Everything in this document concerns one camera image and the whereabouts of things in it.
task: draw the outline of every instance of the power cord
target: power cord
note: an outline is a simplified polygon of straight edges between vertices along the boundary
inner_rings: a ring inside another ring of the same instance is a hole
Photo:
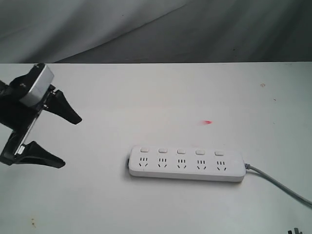
[[[269,176],[268,174],[259,170],[258,168],[253,167],[248,163],[245,163],[245,168],[246,168],[246,170],[253,170],[253,171],[257,172],[259,175],[261,175],[263,178],[265,178],[266,180],[268,180],[269,182],[271,182],[272,184],[274,184],[275,186],[277,186],[278,188],[283,190],[285,193],[289,194],[290,196],[297,199],[298,201],[312,207],[312,201],[309,201],[309,200],[305,199],[304,197],[300,196],[299,194],[295,193],[293,190],[287,188],[285,185],[281,184],[276,179],[272,178],[271,176]]]

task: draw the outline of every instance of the black clamp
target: black clamp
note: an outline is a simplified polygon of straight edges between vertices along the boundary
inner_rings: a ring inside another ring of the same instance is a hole
[[[0,81],[0,123],[12,129],[0,162],[39,164],[61,168],[65,162],[25,139],[43,110],[58,115],[72,124],[82,121],[72,109],[62,91],[51,84],[53,73],[44,63],[36,64],[28,74],[15,78],[9,85]]]

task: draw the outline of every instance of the white table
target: white table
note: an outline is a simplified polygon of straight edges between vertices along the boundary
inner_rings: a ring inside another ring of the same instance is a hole
[[[0,79],[31,66],[1,64]],[[312,230],[311,209],[252,173],[232,184],[125,167],[135,144],[231,149],[312,199],[312,63],[49,66],[83,122],[44,112],[28,137],[65,167],[0,165],[1,234]]]

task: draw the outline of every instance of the red laser dot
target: red laser dot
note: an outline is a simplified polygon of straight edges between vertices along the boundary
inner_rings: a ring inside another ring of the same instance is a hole
[[[212,121],[209,121],[209,120],[204,120],[203,121],[203,124],[211,124],[211,123],[213,123]]]

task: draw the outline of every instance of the power strip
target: power strip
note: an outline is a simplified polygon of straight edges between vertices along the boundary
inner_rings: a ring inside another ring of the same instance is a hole
[[[237,152],[202,148],[135,146],[129,158],[133,176],[241,182],[245,163]]]

